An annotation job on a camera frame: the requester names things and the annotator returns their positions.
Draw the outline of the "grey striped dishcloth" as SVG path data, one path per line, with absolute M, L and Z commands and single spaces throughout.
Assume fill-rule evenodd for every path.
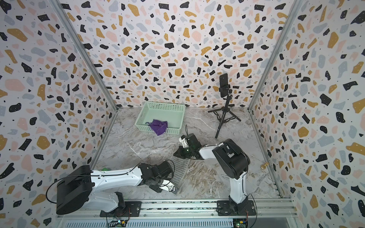
M 172 183 L 176 187 L 180 188 L 183 183 L 183 179 L 186 175 L 186 172 L 188 170 L 190 159 L 181 159 L 173 156 L 169 159 L 168 162 L 175 169 L 174 177 L 172 178 Z

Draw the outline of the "purple cloth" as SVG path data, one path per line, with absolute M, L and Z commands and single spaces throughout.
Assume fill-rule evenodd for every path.
M 146 122 L 146 124 L 151 128 L 151 130 L 157 136 L 160 136 L 163 133 L 165 133 L 166 129 L 168 128 L 168 122 L 167 121 L 160 121 L 160 120 L 154 119 L 152 122 Z

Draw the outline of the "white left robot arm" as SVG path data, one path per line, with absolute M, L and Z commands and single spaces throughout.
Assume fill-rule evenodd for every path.
M 145 185 L 157 193 L 176 194 L 178 188 L 172 183 L 173 176 L 174 168 L 167 161 L 160 165 L 140 163 L 134 168 L 114 171 L 91 170 L 89 165 L 83 165 L 57 183 L 56 214 L 66 215 L 79 209 L 123 211 L 122 193 L 106 193 L 106 190 L 125 186 Z

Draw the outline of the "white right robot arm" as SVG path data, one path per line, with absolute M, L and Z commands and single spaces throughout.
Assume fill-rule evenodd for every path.
M 249 157 L 231 139 L 219 144 L 201 145 L 194 134 L 179 138 L 181 145 L 174 156 L 181 159 L 216 159 L 225 174 L 230 178 L 228 200 L 217 202 L 220 216 L 249 214 L 249 198 L 246 191 L 246 176 L 251 163 Z

